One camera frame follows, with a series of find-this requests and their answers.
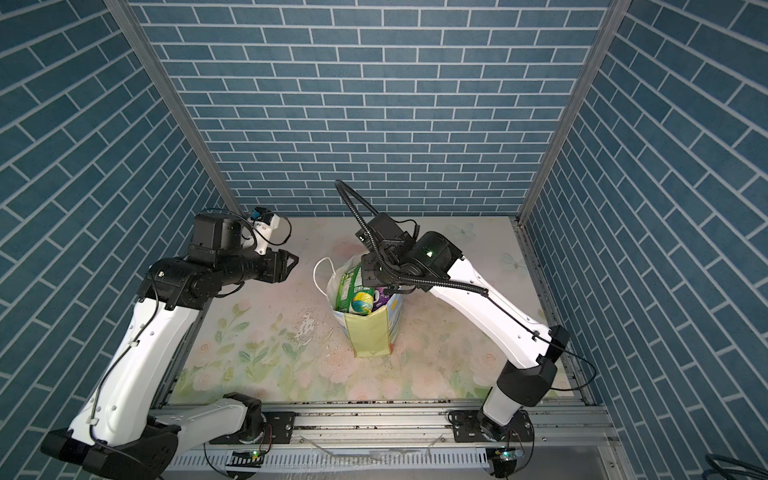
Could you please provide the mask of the purple Fox's candy bag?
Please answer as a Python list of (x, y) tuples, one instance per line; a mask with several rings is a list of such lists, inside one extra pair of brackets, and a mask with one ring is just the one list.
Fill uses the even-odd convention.
[(374, 302), (372, 311), (375, 312), (379, 310), (380, 308), (386, 306), (392, 295), (390, 294), (389, 290), (385, 287), (376, 287), (374, 289)]

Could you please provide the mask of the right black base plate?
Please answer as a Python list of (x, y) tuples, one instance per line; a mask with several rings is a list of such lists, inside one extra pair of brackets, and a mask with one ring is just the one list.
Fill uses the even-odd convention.
[(528, 411), (518, 410), (505, 425), (493, 422), (480, 410), (450, 410), (446, 419), (457, 443), (532, 442), (535, 437)]

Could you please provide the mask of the green yellow lemon candy bag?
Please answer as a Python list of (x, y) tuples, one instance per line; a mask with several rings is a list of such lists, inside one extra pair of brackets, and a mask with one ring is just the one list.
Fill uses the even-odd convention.
[(363, 284), (362, 268), (355, 266), (346, 271), (338, 286), (335, 310), (342, 313), (367, 316), (374, 311), (377, 299), (375, 287)]

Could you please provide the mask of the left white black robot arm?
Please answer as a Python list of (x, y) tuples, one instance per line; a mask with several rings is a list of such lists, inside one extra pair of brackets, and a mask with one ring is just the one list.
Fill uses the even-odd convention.
[(299, 258), (273, 236), (289, 224), (263, 207), (250, 215), (217, 208), (197, 214), (186, 253), (147, 270), (115, 357), (69, 426), (45, 435), (41, 453), (106, 479), (159, 479), (177, 455), (214, 439), (262, 442), (270, 429), (261, 402), (245, 394), (182, 414), (150, 410), (223, 288), (288, 278)]

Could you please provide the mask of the aluminium mounting rail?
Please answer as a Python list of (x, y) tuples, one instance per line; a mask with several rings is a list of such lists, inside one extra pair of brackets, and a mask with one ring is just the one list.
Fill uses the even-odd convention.
[(556, 448), (586, 454), (597, 477), (631, 479), (633, 473), (607, 410), (579, 400), (547, 399), (526, 408), (532, 442), (457, 443), (446, 419), (450, 410), (480, 410), (477, 400), (266, 404), (262, 412), (296, 414), (288, 444), (212, 445), (226, 435), (204, 434), (181, 442), (162, 473), (199, 471), (254, 477), (259, 473), (334, 472), (373, 469), (485, 468), (499, 472), (506, 449), (519, 466), (537, 467)]

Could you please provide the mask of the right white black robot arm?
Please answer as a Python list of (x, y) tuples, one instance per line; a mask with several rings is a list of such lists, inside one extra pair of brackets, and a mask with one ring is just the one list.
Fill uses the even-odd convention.
[(506, 357), (478, 412), (484, 434), (501, 439), (523, 408), (536, 406), (552, 389), (569, 333), (538, 322), (507, 300), (444, 235), (428, 231), (418, 237), (386, 213), (359, 224), (356, 237), (368, 250), (362, 257), (365, 286), (432, 294), (462, 313)]

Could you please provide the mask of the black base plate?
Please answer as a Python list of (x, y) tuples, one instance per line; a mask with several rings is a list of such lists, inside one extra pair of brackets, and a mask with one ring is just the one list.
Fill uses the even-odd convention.
[(480, 410), (450, 410), (446, 419), (457, 443), (532, 442), (535, 437), (528, 411), (518, 410), (505, 425), (493, 422)]
[(219, 436), (212, 445), (262, 445), (288, 444), (292, 438), (296, 414), (290, 411), (261, 412), (245, 420), (237, 432)]

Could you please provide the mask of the white green paper bag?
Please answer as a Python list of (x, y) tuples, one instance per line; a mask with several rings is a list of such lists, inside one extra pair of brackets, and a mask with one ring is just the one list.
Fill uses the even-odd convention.
[(330, 257), (321, 258), (313, 268), (315, 287), (326, 298), (332, 316), (342, 327), (356, 357), (377, 357), (393, 351), (398, 334), (403, 297), (392, 293), (389, 303), (367, 316), (342, 313), (335, 310), (335, 300), (341, 276), (350, 268), (361, 267), (362, 254), (355, 255), (339, 268)]

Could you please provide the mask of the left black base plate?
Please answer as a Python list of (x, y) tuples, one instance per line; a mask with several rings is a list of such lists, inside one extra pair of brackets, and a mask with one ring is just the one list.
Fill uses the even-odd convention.
[(288, 444), (292, 438), (296, 414), (290, 411), (261, 412), (245, 420), (237, 432), (219, 436), (212, 445), (262, 445)]

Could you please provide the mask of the floral table mat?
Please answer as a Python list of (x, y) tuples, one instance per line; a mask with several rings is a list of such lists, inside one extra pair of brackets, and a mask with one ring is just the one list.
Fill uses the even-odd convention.
[(265, 402), (483, 398), (505, 362), (461, 313), (417, 292), (403, 302), (390, 354), (359, 358), (323, 295), (333, 271), (362, 252), (351, 218), (297, 218), (287, 248), (298, 266), (282, 283), (251, 281), (209, 308), (173, 405), (230, 392)]

